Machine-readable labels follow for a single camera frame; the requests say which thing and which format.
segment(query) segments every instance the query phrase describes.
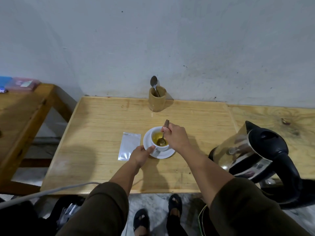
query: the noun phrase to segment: white saucer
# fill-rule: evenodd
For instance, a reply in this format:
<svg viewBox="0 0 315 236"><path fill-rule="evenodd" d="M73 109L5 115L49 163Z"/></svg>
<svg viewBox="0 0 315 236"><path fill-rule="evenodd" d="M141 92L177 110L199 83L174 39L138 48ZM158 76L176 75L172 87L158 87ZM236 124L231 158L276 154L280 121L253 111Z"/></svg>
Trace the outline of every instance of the white saucer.
<svg viewBox="0 0 315 236"><path fill-rule="evenodd" d="M145 149L152 146L152 144L150 143L150 137L151 137L150 135L151 135L152 130L153 130L153 128L151 128L149 131L147 131L143 137L143 146ZM171 155L173 155L174 152L175 152L175 150L171 149L171 147L169 146L169 148L166 151L163 151L163 152L155 151L155 152L151 153L150 155L157 158L157 159L165 159L165 158L168 158Z"/></svg>

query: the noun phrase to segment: tea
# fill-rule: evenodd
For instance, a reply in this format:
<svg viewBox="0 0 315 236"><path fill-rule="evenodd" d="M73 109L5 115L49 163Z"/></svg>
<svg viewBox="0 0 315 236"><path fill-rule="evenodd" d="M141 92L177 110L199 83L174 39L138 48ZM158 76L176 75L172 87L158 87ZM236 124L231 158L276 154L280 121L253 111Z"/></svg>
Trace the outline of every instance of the tea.
<svg viewBox="0 0 315 236"><path fill-rule="evenodd" d="M163 137L163 132L155 132L152 134L152 141L154 142L154 144L157 144L157 140ZM163 145L159 145L160 147L164 147L168 145L167 140L165 139L166 144Z"/></svg>

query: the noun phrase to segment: spoon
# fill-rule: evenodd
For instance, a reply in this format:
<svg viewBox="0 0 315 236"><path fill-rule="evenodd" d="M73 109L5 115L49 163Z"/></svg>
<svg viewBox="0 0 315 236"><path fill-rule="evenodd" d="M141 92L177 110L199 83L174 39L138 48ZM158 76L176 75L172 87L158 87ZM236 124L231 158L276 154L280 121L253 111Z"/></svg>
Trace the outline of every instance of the spoon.
<svg viewBox="0 0 315 236"><path fill-rule="evenodd" d="M169 120L166 120L165 123L164 123L164 127L168 127L168 125L169 125ZM164 139L164 132L163 132L162 138L157 140L157 145L160 146L160 147L163 147L163 146L166 145L166 141Z"/></svg>
<svg viewBox="0 0 315 236"><path fill-rule="evenodd" d="M151 84L151 86L154 88L154 90L155 90L157 96L160 98L161 96L160 96L160 94L159 94L158 91L157 91L157 77L156 77L155 75L152 76L152 78L151 78L151 80L150 80L150 84Z"/></svg>

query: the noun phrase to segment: white wall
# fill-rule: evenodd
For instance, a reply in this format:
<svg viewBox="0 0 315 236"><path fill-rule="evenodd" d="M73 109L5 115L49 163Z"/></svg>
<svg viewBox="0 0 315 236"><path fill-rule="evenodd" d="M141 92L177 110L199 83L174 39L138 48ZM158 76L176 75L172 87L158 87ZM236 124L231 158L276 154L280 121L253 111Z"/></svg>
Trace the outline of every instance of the white wall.
<svg viewBox="0 0 315 236"><path fill-rule="evenodd" d="M84 94L146 98L152 75L174 99L315 107L314 10L315 0L0 0L0 75L54 83L72 107Z"/></svg>

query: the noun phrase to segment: electric kettle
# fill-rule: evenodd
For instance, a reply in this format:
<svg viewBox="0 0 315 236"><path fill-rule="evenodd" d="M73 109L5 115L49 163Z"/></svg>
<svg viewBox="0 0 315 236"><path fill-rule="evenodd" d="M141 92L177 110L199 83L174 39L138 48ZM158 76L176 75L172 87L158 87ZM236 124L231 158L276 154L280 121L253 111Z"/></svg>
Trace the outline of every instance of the electric kettle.
<svg viewBox="0 0 315 236"><path fill-rule="evenodd" d="M307 191L305 199L305 189L301 200L303 181L308 188L314 187L314 181L300 178L288 154L288 146L280 135L246 121L237 134L214 148L209 158L235 177L260 183L264 195L283 209L315 203L314 192ZM279 176L278 182L269 179L274 174Z"/></svg>

